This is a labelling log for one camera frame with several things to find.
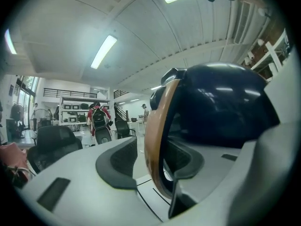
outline white structure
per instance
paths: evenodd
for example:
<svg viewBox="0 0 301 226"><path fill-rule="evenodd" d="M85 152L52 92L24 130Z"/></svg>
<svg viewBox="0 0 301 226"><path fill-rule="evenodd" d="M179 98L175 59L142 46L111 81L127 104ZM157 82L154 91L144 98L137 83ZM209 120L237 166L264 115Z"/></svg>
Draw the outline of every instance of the white structure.
<svg viewBox="0 0 301 226"><path fill-rule="evenodd" d="M266 42L265 47L268 49L268 52L251 69L252 70L263 69L265 66L267 66L267 61L272 61L272 63L268 63L268 66L273 74L273 77L275 77L282 69L283 66L277 56L276 51L281 47L283 47L283 45L285 44L285 40L286 40L286 32L284 30L274 45L271 45L269 41ZM258 40L258 44L263 45L262 40Z"/></svg>

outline box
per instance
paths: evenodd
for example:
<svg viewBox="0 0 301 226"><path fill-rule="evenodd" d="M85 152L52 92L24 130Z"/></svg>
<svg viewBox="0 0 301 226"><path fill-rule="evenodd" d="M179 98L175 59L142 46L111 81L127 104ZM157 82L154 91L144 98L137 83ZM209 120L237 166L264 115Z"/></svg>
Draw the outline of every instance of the box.
<svg viewBox="0 0 301 226"><path fill-rule="evenodd" d="M71 105L63 105L63 108L64 108L65 110L71 110Z"/></svg>
<svg viewBox="0 0 301 226"><path fill-rule="evenodd" d="M79 110L80 109L80 105L72 105L72 109L73 110Z"/></svg>
<svg viewBox="0 0 301 226"><path fill-rule="evenodd" d="M77 122L77 118L76 117L69 117L69 122Z"/></svg>

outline glass door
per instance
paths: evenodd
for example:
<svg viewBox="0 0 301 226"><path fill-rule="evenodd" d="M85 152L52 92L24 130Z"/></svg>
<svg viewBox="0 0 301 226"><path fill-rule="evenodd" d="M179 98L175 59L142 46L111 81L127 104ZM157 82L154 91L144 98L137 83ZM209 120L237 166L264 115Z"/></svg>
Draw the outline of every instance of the glass door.
<svg viewBox="0 0 301 226"><path fill-rule="evenodd" d="M18 103L23 106L23 115L24 115L24 126L25 129L29 128L29 120L28 120L28 113L29 113L29 100L30 100L30 95L25 92L24 90L20 91Z"/></svg>

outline person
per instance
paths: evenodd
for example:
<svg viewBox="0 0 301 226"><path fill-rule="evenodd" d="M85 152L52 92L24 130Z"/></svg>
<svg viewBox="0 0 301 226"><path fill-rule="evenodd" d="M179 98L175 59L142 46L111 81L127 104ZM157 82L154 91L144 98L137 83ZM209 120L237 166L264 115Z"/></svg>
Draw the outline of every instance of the person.
<svg viewBox="0 0 301 226"><path fill-rule="evenodd" d="M94 136L94 134L95 134L95 129L92 128L92 115L93 115L93 112L95 111L95 109L98 109L98 108L100 108L103 112L106 113L106 115L107 115L107 117L109 118L109 120L111 119L111 116L110 116L108 110L107 110L105 107L101 107L101 106L100 106L100 103L97 102L97 101L95 101L95 102L94 102L93 108L91 108L91 109L89 110L88 116L87 116L87 125L91 125L90 132L91 132L92 136Z"/></svg>
<svg viewBox="0 0 301 226"><path fill-rule="evenodd" d="M52 121L53 115L52 115L52 113L51 113L51 110L50 110L50 109L48 109L48 112L49 112L49 117L50 117L50 120Z"/></svg>
<svg viewBox="0 0 301 226"><path fill-rule="evenodd" d="M38 103L34 104L34 108L33 108L33 131L36 132L37 131L37 118L36 118L36 110L38 109Z"/></svg>
<svg viewBox="0 0 301 226"><path fill-rule="evenodd" d="M147 123L147 119L149 117L150 111L147 109L146 104L143 104L142 108L144 109L144 115L143 115L144 134L143 135L145 135L146 123Z"/></svg>

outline black office chair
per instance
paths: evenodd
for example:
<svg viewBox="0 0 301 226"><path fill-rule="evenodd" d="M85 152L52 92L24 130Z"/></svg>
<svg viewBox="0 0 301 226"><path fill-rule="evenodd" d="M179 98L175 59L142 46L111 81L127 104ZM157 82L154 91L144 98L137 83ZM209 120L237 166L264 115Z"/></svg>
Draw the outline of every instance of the black office chair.
<svg viewBox="0 0 301 226"><path fill-rule="evenodd" d="M128 127L128 124L124 120L115 120L115 125L116 125L116 130L117 130L117 135L118 139L125 138L125 137L135 137L136 136L136 131L134 129L130 129ZM134 136L130 135L130 130L134 132Z"/></svg>
<svg viewBox="0 0 301 226"><path fill-rule="evenodd" d="M31 147L27 159L36 173L65 155L82 149L81 141L66 126L45 126L38 130L37 145Z"/></svg>

